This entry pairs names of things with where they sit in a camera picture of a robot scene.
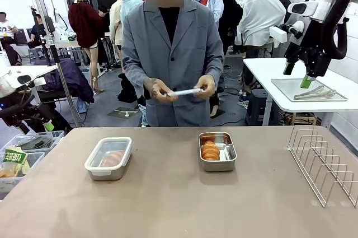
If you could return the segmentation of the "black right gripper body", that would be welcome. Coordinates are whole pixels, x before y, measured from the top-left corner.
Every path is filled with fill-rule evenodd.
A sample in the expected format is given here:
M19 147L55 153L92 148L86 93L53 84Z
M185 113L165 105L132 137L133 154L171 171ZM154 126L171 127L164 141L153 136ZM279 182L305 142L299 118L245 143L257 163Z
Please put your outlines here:
M326 74L331 58L317 46L303 47L296 44L289 44L286 50L286 59L296 59L296 62L301 61L306 68L316 66L317 77L323 77Z

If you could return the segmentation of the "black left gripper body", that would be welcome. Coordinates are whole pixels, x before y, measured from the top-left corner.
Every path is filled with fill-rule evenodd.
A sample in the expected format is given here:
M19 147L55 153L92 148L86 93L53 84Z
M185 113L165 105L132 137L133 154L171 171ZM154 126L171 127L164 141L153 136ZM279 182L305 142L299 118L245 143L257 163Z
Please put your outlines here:
M48 124L53 122L51 108L46 104L11 105L1 102L1 119L8 126L19 126L23 121Z

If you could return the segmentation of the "person's tattooed left hand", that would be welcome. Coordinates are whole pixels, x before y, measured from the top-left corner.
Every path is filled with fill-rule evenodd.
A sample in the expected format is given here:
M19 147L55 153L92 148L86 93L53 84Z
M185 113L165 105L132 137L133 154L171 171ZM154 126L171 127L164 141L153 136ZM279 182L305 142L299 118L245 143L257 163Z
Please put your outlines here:
M195 93L195 96L207 99L214 95L216 87L215 87L215 80L212 75L206 74L199 78L197 84L194 88L200 88L201 91Z

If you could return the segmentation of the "person's tattooed right hand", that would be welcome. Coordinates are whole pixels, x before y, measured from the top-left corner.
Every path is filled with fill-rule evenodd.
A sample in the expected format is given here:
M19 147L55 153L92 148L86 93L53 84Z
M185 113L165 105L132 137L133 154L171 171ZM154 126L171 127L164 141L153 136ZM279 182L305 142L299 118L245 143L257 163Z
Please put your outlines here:
M147 77L144 80L144 87L148 90L151 98L160 102L175 102L178 99L177 96L170 96L173 91L160 79Z

